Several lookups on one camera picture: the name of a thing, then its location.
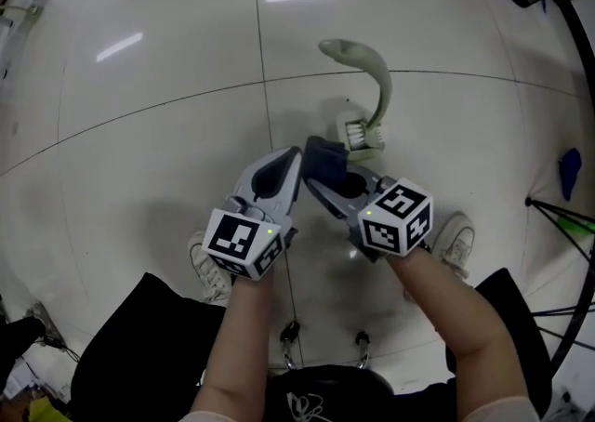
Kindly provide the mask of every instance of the green toilet brush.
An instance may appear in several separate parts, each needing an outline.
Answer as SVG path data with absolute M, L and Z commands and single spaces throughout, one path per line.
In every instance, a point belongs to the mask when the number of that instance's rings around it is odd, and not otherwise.
M 386 62 L 372 47 L 349 40 L 323 40 L 318 48 L 337 63 L 368 73 L 380 86 L 380 98 L 372 117 L 365 112 L 344 112 L 337 117 L 333 133 L 336 135 L 329 137 L 345 144 L 350 161 L 377 157 L 384 150 L 380 120 L 389 108 L 392 94 L 392 80 Z

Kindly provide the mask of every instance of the brush bristles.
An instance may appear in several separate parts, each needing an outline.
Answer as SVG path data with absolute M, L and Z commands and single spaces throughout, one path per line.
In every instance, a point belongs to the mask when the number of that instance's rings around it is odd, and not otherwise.
M 363 123 L 351 123 L 346 126 L 347 139 L 349 140 L 350 148 L 354 151 L 361 150 L 368 147 L 365 142 L 365 127 Z M 376 127 L 378 141 L 383 141 L 382 128 Z

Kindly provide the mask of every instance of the blue object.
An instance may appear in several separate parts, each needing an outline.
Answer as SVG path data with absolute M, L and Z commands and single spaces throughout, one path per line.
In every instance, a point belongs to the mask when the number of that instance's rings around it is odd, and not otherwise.
M 575 188 L 578 171 L 583 165 L 580 159 L 580 152 L 577 148 L 572 148 L 558 162 L 558 171 L 560 172 L 560 181 L 562 182 L 562 195 L 566 201 L 570 201 Z
M 313 178 L 330 189 L 341 188 L 347 180 L 348 154 L 343 143 L 328 141 L 319 136 L 308 137 L 301 162 L 304 182 Z

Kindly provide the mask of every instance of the shoe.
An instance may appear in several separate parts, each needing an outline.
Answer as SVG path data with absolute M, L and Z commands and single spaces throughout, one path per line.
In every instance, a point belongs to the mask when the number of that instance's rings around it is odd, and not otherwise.
M 231 276 L 218 267 L 203 250 L 205 231 L 196 232 L 188 241 L 194 271 L 203 284 L 202 303 L 227 307 L 231 295 Z
M 25 311 L 26 317 L 33 316 L 34 318 L 38 319 L 41 323 L 44 324 L 46 327 L 46 334 L 43 336 L 43 344 L 51 346 L 52 348 L 65 350 L 66 349 L 66 341 L 58 331 L 58 328 L 49 317 L 49 313 L 46 310 L 46 307 L 41 301 L 35 301 L 33 306 Z
M 469 277 L 465 265 L 473 248 L 473 222 L 462 212 L 453 214 L 438 234 L 431 255 L 460 279 Z

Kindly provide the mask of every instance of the floor tile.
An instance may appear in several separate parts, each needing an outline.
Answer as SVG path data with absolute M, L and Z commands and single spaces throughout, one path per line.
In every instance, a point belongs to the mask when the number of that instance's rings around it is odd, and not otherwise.
M 145 271 L 200 297 L 186 250 L 245 166 L 269 152 L 263 85 L 135 113 L 59 145 L 64 204 L 89 298 L 104 322 Z M 284 264 L 275 272 L 272 360 L 293 319 Z
M 595 315 L 590 313 L 580 328 L 576 341 L 593 346 L 595 342 Z M 553 384 L 568 388 L 573 402 L 589 411 L 595 403 L 591 388 L 595 384 L 595 360 L 591 350 L 574 345 L 554 377 Z
M 587 215 L 595 215 L 595 118 L 590 104 L 576 97 L 538 86 L 518 84 L 526 130 L 529 194 L 540 201 Z M 572 148 L 582 157 L 570 202 L 562 197 L 558 160 Z M 576 236 L 589 250 L 592 238 Z M 525 253 L 522 264 L 526 294 L 561 273 L 576 251 L 565 237 L 535 208 L 528 209 Z
M 0 59 L 0 139 L 2 170 L 58 140 L 60 93 L 68 45 L 82 0 L 37 0 L 44 6 L 33 25 L 15 19 Z M 9 0 L 27 7 L 29 0 Z
M 587 268 L 587 262 L 575 253 L 575 257 L 571 259 L 570 264 L 562 273 L 532 294 L 525 296 L 525 301 L 531 311 L 555 310 L 576 305 L 585 281 Z M 538 326 L 563 335 L 571 318 L 571 315 L 551 316 L 535 318 L 535 321 Z M 560 339 L 543 333 L 542 337 L 546 342 L 549 355 L 553 356 L 560 345 Z
M 52 318 L 95 333 L 98 321 L 69 241 L 58 164 L 54 147 L 2 177 L 0 293 L 23 309 L 40 300 Z
M 454 211 L 471 217 L 476 227 L 471 284 L 500 267 L 517 278 L 526 184 L 515 85 L 442 73 L 392 77 L 395 97 L 383 120 L 387 149 L 370 166 L 430 191 L 436 230 Z M 275 148 L 303 146 L 308 135 L 323 135 L 339 112 L 358 105 L 372 109 L 377 99 L 375 85 L 358 73 L 267 83 L 267 93 Z M 294 217 L 299 233 L 288 258 L 306 363 L 356 359 L 353 338 L 360 330 L 370 334 L 372 356 L 436 338 L 418 308 L 403 301 L 390 269 L 359 257 L 345 242 L 342 222 L 303 186 Z
M 517 80 L 586 95 L 587 81 L 573 36 L 556 4 L 521 8 L 486 0 L 502 33 Z
M 372 358 L 368 367 L 383 376 L 394 393 L 407 394 L 430 384 L 446 382 L 453 374 L 446 368 L 445 346 L 441 339 L 416 348 Z
M 261 78 L 256 0 L 85 0 L 59 136 Z
M 258 0 L 267 79 L 346 70 L 317 48 L 333 37 L 376 48 L 392 70 L 512 77 L 484 0 L 276 1 Z

